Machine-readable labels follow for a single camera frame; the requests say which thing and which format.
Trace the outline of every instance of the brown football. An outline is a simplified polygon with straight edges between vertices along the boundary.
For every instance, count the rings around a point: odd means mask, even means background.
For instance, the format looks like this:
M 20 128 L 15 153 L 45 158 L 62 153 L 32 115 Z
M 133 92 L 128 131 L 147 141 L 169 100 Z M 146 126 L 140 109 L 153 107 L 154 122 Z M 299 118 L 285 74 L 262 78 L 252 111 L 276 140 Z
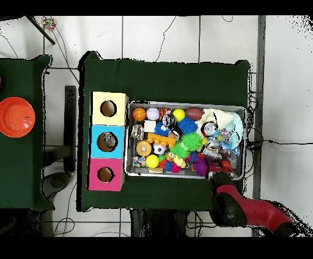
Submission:
M 203 115 L 203 112 L 199 108 L 188 108 L 185 114 L 191 120 L 200 120 Z

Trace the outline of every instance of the white baseball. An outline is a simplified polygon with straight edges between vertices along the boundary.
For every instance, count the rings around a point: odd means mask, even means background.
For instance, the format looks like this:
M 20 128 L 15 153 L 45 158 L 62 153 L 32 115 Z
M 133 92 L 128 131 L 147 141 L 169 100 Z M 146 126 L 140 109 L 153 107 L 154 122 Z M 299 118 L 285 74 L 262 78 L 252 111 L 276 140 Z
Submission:
M 159 109 L 157 108 L 148 108 L 147 118 L 148 120 L 157 120 L 160 116 Z

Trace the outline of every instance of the metal tray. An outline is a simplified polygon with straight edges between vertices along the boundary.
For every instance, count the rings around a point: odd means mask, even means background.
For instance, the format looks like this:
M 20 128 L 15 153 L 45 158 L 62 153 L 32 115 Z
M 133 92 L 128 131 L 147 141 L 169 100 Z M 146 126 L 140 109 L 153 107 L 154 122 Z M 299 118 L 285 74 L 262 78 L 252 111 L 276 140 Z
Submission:
M 241 155 L 237 158 L 237 166 L 234 169 L 233 180 L 240 180 L 245 171 L 245 148 L 246 148 L 246 108 L 240 106 L 225 106 L 225 105 L 210 105 L 210 104 L 191 104 L 191 103 L 166 103 L 156 101 L 129 101 L 127 104 L 127 119 L 128 125 L 126 126 L 125 132 L 125 156 L 124 156 L 124 171 L 131 176 L 145 176 L 145 177 L 175 177 L 175 178 L 194 178 L 204 179 L 200 177 L 197 172 L 191 170 L 191 164 L 189 168 L 182 169 L 179 173 L 167 173 L 163 170 L 163 173 L 150 173 L 146 167 L 135 167 L 133 166 L 133 156 L 136 154 L 136 141 L 130 137 L 131 129 L 136 121 L 132 114 L 134 109 L 142 107 L 148 109 L 151 107 L 156 108 L 170 108 L 170 109 L 187 109 L 187 108 L 199 108 L 199 109 L 220 109 L 227 112 L 236 112 L 243 122 L 243 139 L 240 142 Z

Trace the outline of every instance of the orange basketball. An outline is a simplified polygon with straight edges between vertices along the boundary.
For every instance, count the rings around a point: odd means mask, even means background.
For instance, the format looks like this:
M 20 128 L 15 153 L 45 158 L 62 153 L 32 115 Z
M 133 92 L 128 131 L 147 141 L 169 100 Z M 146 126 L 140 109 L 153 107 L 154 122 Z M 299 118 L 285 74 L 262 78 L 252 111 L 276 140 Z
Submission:
M 147 115 L 147 113 L 145 112 L 144 108 L 136 108 L 133 111 L 133 117 L 135 120 L 141 122 L 142 120 L 145 119 L 145 116 Z

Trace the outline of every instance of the yellow box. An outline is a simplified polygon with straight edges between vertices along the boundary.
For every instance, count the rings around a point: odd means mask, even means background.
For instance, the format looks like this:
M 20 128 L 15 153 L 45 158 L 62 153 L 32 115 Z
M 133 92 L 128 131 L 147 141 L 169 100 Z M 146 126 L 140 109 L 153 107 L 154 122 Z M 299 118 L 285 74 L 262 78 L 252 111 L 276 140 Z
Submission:
M 93 125 L 125 126 L 128 97 L 124 93 L 92 92 L 91 94 Z M 114 107 L 114 115 L 110 117 L 104 115 L 103 107 L 106 105 Z

